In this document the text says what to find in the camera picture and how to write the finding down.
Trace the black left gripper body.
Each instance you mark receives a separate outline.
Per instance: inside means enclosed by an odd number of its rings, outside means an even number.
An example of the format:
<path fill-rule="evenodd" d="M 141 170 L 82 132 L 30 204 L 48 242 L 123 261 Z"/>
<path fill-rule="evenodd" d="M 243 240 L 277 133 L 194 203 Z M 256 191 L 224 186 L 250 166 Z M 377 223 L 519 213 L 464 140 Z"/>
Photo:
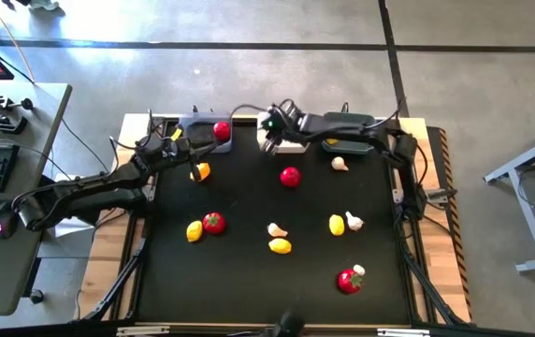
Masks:
<path fill-rule="evenodd" d="M 186 137 L 161 139 L 157 135 L 145 140 L 145 165 L 148 169 L 172 169 L 192 163 L 192 145 Z"/>

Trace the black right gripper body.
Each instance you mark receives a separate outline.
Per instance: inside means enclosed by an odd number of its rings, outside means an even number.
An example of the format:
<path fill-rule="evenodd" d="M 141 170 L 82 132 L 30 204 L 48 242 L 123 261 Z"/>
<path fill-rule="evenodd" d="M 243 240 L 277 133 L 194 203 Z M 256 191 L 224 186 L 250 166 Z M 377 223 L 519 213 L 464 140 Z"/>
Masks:
<path fill-rule="evenodd" d="M 304 140 L 305 136 L 294 125 L 293 119 L 283 109 L 272 105 L 258 115 L 259 129 L 266 132 L 268 140 Z"/>

